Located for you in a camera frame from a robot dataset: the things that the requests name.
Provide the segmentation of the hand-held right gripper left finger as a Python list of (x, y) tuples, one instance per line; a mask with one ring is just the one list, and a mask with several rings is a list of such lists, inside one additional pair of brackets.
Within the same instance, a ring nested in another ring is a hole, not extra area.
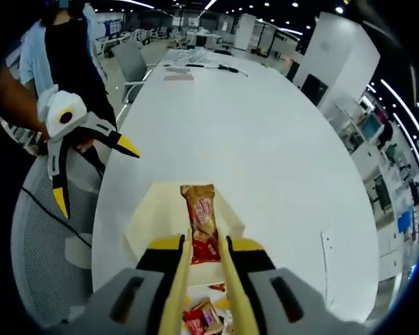
[(184, 242), (183, 234), (152, 241), (136, 267), (121, 270), (98, 289), (83, 314), (61, 324), (61, 333), (159, 334)]

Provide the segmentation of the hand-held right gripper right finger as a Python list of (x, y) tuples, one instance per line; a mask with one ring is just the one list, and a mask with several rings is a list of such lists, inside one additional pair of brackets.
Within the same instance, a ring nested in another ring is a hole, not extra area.
[(322, 295), (274, 266), (258, 242), (226, 237), (226, 287), (235, 334), (366, 334), (331, 314)]

